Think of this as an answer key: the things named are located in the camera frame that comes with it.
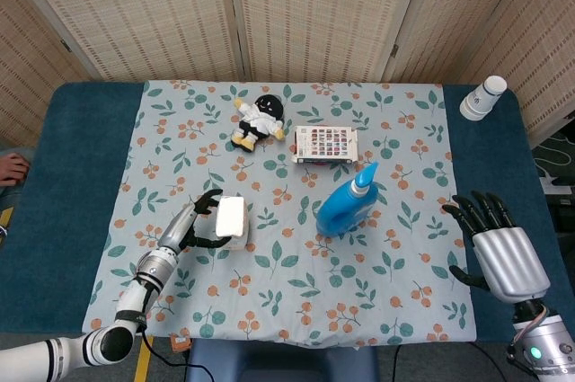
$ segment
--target white cup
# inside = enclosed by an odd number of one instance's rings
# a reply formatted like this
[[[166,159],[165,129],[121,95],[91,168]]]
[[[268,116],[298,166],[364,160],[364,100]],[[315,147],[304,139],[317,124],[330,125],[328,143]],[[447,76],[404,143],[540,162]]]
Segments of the white cup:
[[[459,111],[468,120],[481,120],[491,112],[493,105],[505,90],[507,90],[505,79],[501,76],[489,76],[465,96],[459,105]]]

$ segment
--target yellow tape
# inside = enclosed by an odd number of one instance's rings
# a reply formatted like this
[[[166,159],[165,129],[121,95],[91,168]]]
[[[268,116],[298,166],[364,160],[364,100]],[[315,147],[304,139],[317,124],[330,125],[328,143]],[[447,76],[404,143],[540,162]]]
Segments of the yellow tape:
[[[14,207],[10,207],[9,209],[5,209],[0,214],[0,226],[8,227],[10,223],[10,217],[12,216],[12,212],[14,211]]]
[[[150,346],[154,344],[154,337],[151,335],[147,336],[147,341]],[[150,364],[150,351],[146,347],[144,341],[140,343],[140,354],[137,357],[137,367],[136,375],[134,375],[134,382],[146,382],[147,368]]]

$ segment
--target blue tablecloth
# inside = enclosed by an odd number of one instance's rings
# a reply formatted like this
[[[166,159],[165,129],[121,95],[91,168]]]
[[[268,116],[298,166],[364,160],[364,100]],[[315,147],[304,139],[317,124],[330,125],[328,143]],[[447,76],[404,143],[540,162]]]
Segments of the blue tablecloth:
[[[0,249],[0,331],[79,332],[125,166],[142,84],[66,84],[54,94],[34,165]],[[446,85],[457,189],[495,191],[529,234],[552,286],[545,302],[575,332],[567,279],[518,103],[506,93],[480,122],[458,106],[473,89]],[[471,273],[479,266],[467,249]],[[513,307],[472,291],[478,338],[507,341]]]

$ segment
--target green light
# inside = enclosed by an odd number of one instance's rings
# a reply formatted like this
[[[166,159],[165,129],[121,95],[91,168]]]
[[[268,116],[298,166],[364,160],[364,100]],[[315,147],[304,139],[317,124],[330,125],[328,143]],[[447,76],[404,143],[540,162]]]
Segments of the green light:
[[[533,358],[539,360],[541,358],[541,351],[539,351],[535,346],[533,348],[531,348],[531,355],[533,355]]]

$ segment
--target doll in white shirt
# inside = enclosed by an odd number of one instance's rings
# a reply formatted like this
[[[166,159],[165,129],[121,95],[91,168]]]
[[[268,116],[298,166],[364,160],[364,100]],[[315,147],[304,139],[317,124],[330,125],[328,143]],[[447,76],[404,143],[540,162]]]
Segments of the doll in white shirt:
[[[254,105],[237,98],[234,106],[243,114],[238,129],[232,135],[234,147],[251,153],[259,139],[267,138],[270,134],[280,141],[284,138],[284,107],[277,96],[265,94],[258,97]]]

